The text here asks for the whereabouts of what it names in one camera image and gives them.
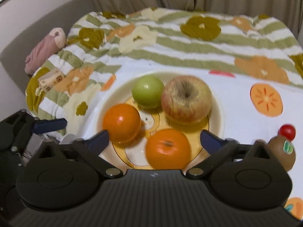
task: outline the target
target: kiwi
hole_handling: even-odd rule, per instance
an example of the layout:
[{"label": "kiwi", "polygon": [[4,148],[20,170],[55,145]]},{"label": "kiwi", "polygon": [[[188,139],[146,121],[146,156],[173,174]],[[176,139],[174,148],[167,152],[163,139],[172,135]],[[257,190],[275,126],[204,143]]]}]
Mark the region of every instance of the kiwi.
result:
[{"label": "kiwi", "polygon": [[284,169],[288,172],[296,161],[296,152],[290,141],[284,136],[275,136],[270,139],[268,146],[273,154],[278,158]]}]

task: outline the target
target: apple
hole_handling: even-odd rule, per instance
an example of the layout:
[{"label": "apple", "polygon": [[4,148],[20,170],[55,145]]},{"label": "apple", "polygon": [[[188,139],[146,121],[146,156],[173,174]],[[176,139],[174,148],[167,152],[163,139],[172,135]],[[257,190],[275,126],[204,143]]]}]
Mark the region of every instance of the apple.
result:
[{"label": "apple", "polygon": [[212,93],[201,79],[181,75],[167,83],[162,93],[161,105],[166,116],[177,123],[198,123],[212,108]]},{"label": "apple", "polygon": [[154,109],[161,105],[163,82],[153,75],[140,77],[134,84],[131,94],[139,107]]}]

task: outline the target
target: stuffed animal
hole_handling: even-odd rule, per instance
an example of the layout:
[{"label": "stuffed animal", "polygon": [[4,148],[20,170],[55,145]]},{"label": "stuffed animal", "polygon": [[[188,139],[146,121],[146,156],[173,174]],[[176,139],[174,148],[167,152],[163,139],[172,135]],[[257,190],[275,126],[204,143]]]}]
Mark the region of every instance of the stuffed animal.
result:
[{"label": "stuffed animal", "polygon": [[26,74],[33,75],[35,71],[52,55],[65,46],[66,35],[62,28],[52,29],[25,59]]}]

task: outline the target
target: plate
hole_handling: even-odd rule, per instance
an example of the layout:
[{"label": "plate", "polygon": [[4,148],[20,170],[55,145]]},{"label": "plate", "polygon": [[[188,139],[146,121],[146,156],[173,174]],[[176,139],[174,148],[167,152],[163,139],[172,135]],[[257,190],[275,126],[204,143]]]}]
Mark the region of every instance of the plate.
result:
[{"label": "plate", "polygon": [[159,78],[164,84],[166,84],[172,78],[183,75],[181,72],[175,71],[153,71],[146,72],[144,74],[137,75],[128,80],[121,86],[112,90],[103,105],[100,107],[98,118],[95,123],[95,132],[99,132],[102,129],[102,120],[105,112],[112,106],[119,103],[127,103],[134,106],[140,113],[144,126],[131,145],[125,147],[121,144],[109,143],[108,147],[99,155],[115,167],[121,169],[124,173],[127,169],[153,169],[146,160],[145,157],[145,145],[147,139],[158,130],[166,128],[175,128],[182,131],[188,138],[191,145],[191,162],[184,169],[184,172],[194,165],[200,163],[209,154],[200,144],[200,132],[203,129],[207,129],[218,137],[222,137],[224,133],[225,115],[222,108],[220,99],[212,91],[212,109],[209,115],[200,123],[195,125],[180,125],[169,122],[161,108],[155,110],[145,111],[140,109],[131,96],[131,89],[136,80],[144,75],[153,74]]}]

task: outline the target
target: wall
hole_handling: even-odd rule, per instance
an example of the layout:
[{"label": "wall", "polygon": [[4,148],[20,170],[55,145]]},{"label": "wall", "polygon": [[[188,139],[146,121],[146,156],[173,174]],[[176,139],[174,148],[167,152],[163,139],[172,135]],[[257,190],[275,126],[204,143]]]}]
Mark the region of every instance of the wall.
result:
[{"label": "wall", "polygon": [[[0,51],[32,23],[69,1],[71,0],[4,0],[1,2]],[[0,120],[21,108],[26,108],[25,94],[10,79],[0,63]]]}]

